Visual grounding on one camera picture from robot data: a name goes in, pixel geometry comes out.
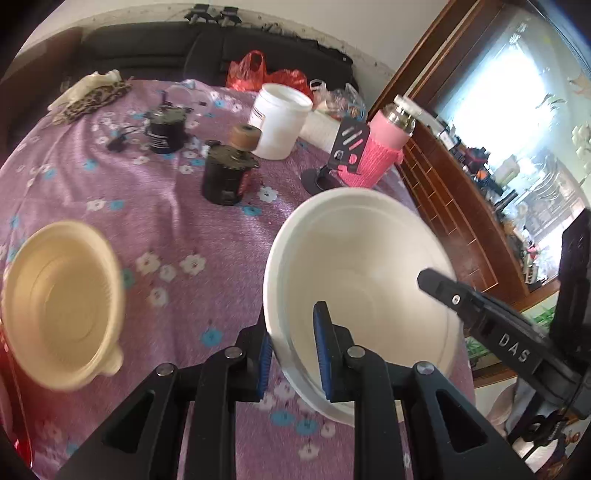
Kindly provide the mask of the black phone stand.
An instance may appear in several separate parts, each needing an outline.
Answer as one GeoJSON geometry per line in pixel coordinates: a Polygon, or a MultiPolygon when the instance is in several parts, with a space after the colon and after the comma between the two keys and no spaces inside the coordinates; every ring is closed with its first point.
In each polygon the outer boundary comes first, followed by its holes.
{"type": "Polygon", "coordinates": [[[367,123],[352,118],[342,120],[328,162],[322,168],[307,169],[301,174],[304,189],[311,195],[317,195],[339,188],[341,182],[335,177],[335,172],[341,167],[356,175],[369,137],[370,126],[367,123]]]}

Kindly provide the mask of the clear plastic bag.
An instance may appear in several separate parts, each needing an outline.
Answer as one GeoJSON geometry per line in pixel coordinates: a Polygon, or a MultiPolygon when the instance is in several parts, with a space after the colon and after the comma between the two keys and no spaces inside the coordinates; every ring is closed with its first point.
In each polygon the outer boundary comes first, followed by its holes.
{"type": "Polygon", "coordinates": [[[314,109],[335,120],[352,118],[356,121],[367,120],[367,107],[356,88],[346,83],[344,89],[329,90],[327,84],[320,79],[310,82],[314,109]]]}

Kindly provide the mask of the black leather sofa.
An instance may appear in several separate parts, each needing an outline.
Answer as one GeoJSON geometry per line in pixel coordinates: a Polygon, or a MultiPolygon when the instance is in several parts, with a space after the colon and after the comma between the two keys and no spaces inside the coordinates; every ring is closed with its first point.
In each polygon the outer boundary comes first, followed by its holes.
{"type": "Polygon", "coordinates": [[[358,85],[353,60],[315,40],[186,22],[119,24],[96,29],[78,47],[68,76],[75,82],[95,71],[116,69],[125,78],[195,79],[223,86],[231,62],[240,61],[253,50],[263,52],[270,73],[297,69],[308,79],[320,79],[332,89],[358,85]]]}

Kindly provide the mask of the black motor with gear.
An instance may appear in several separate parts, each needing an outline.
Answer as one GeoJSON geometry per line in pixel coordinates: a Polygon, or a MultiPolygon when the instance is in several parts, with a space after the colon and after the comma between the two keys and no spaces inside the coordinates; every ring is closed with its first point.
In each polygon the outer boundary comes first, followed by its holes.
{"type": "Polygon", "coordinates": [[[148,123],[145,135],[149,149],[156,154],[171,154],[180,150],[187,140],[185,122],[188,110],[162,103],[145,114],[148,123]]]}

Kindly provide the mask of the white foam bowl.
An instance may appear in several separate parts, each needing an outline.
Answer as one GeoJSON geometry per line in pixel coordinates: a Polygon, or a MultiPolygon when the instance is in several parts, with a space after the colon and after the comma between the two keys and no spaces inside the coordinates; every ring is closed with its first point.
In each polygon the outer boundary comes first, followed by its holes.
{"type": "Polygon", "coordinates": [[[430,228],[390,196],[337,188],[304,201],[273,240],[263,278],[266,330],[284,378],[315,412],[353,424],[352,403],[322,391],[312,310],[386,361],[429,361],[451,376],[463,340],[455,312],[421,291],[421,271],[455,272],[430,228]]]}

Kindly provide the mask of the purple floral tablecloth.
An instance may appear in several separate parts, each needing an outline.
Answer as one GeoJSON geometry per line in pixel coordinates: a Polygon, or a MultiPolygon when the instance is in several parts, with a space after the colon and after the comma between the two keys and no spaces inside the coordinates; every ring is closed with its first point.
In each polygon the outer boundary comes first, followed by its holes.
{"type": "Polygon", "coordinates": [[[158,364],[198,364],[256,321],[263,271],[280,226],[307,198],[301,171],[325,153],[298,141],[283,161],[263,162],[242,202],[223,207],[200,193],[204,144],[245,123],[253,96],[198,83],[208,96],[187,122],[179,152],[151,152],[142,132],[110,152],[118,130],[138,125],[169,82],[135,81],[115,103],[70,125],[42,119],[1,170],[1,263],[41,227],[75,219],[115,250],[126,290],[124,361],[113,377],[52,392],[16,370],[33,471],[51,479],[88,435],[158,364]]]}

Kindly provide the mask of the white plastic jar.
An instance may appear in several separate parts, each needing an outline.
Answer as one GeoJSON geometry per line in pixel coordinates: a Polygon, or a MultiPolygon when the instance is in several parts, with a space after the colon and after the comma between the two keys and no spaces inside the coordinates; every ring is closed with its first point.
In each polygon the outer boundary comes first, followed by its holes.
{"type": "Polygon", "coordinates": [[[301,91],[282,84],[263,84],[249,116],[249,125],[262,132],[253,154],[263,160],[287,159],[311,109],[311,98],[301,91]]]}

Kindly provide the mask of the red plastic bag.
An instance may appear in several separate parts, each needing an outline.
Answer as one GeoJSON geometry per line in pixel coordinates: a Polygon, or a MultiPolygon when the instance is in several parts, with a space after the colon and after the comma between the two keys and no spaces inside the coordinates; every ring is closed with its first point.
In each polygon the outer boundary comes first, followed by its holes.
{"type": "Polygon", "coordinates": [[[231,61],[225,87],[239,92],[259,92],[263,84],[276,83],[294,88],[312,98],[308,77],[301,70],[266,70],[266,57],[259,50],[252,50],[239,62],[231,61]]]}

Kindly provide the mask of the white paper roll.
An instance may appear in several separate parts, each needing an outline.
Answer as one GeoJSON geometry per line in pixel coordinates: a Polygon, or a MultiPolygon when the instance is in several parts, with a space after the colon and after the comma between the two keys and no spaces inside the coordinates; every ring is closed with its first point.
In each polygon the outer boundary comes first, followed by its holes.
{"type": "Polygon", "coordinates": [[[332,152],[341,122],[325,113],[311,111],[301,128],[300,137],[325,153],[332,152]]]}

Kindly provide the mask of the black motor with brown roll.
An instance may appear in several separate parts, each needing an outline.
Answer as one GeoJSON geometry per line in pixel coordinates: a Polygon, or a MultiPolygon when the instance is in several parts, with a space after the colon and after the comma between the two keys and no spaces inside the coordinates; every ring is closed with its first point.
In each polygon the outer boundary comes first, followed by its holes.
{"type": "Polygon", "coordinates": [[[233,206],[242,201],[249,186],[249,177],[259,168],[253,155],[262,132],[249,124],[235,125],[230,130],[228,143],[208,140],[201,194],[209,202],[233,206]]]}

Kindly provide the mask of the white cloth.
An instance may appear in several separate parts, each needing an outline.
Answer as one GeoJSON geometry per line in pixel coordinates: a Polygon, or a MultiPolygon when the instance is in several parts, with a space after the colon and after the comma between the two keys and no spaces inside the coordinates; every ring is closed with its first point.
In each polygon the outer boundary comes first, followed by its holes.
{"type": "Polygon", "coordinates": [[[100,74],[97,71],[84,76],[73,86],[69,87],[56,100],[48,105],[47,111],[52,112],[60,106],[69,106],[90,93],[92,90],[102,87],[110,86],[122,80],[121,74],[118,70],[113,69],[106,74],[100,74]]]}

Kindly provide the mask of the large red scalloped plate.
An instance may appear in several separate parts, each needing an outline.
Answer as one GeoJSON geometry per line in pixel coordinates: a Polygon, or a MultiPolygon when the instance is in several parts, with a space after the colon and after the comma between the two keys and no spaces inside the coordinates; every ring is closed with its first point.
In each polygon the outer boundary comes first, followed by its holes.
{"type": "Polygon", "coordinates": [[[1,425],[20,458],[29,468],[33,453],[23,400],[16,375],[15,361],[1,335],[1,425]]]}

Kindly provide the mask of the pink knit-sleeved flask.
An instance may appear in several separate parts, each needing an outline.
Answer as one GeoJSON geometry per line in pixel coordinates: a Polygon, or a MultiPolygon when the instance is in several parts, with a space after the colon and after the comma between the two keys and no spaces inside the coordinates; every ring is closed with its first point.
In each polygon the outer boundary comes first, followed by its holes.
{"type": "Polygon", "coordinates": [[[356,173],[339,171],[346,186],[373,188],[394,166],[404,160],[403,148],[412,137],[423,110],[406,96],[397,95],[370,120],[368,139],[356,173]]]}

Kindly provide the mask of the leopard print cloth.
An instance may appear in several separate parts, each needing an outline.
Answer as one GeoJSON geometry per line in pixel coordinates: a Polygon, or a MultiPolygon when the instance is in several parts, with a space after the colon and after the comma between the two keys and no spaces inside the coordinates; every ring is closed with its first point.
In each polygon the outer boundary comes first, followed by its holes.
{"type": "Polygon", "coordinates": [[[110,85],[99,86],[81,99],[68,103],[52,117],[53,125],[71,124],[80,117],[91,114],[125,96],[132,89],[128,80],[121,80],[110,85]]]}

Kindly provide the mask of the clear glass cup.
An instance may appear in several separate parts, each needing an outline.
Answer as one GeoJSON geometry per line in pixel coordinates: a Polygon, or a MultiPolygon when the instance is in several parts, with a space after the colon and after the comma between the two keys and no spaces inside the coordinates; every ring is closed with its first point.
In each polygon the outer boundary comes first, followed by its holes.
{"type": "Polygon", "coordinates": [[[164,89],[166,99],[173,105],[192,111],[204,110],[208,106],[206,93],[184,84],[172,84],[164,89]]]}

